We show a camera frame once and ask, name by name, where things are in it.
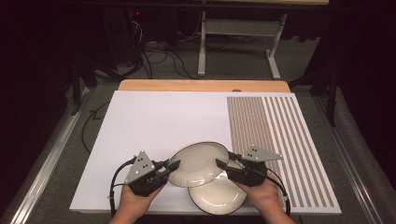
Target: ceramic plate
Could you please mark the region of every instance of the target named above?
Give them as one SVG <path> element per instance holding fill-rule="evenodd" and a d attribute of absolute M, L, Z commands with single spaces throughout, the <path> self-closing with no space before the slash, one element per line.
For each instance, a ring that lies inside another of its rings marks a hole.
<path fill-rule="evenodd" d="M 239 168 L 234 161 L 229 161 L 228 165 Z M 234 212 L 247 197 L 244 191 L 228 179 L 225 171 L 205 185 L 189 188 L 189 193 L 198 207 L 212 215 Z"/>
<path fill-rule="evenodd" d="M 228 163 L 228 150 L 222 144 L 200 142 L 184 147 L 169 161 L 172 164 L 180 160 L 178 169 L 169 175 L 169 182 L 183 188 L 203 185 L 223 171 L 216 159 Z"/>

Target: human hand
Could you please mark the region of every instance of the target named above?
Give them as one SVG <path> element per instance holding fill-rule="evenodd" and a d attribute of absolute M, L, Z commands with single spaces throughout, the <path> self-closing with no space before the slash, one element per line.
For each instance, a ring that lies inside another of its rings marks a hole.
<path fill-rule="evenodd" d="M 132 224 L 136 222 L 138 218 L 146 214 L 152 200 L 160 193 L 163 187 L 156 189 L 148 197 L 142 197 L 134 195 L 128 185 L 122 186 L 119 209 L 111 219 L 110 224 Z"/>
<path fill-rule="evenodd" d="M 261 185 L 256 187 L 248 187 L 238 182 L 234 183 L 247 194 L 250 202 L 264 218 L 265 223 L 294 223 L 283 211 L 279 200 L 279 189 L 276 184 L 268 179 L 265 179 Z"/>

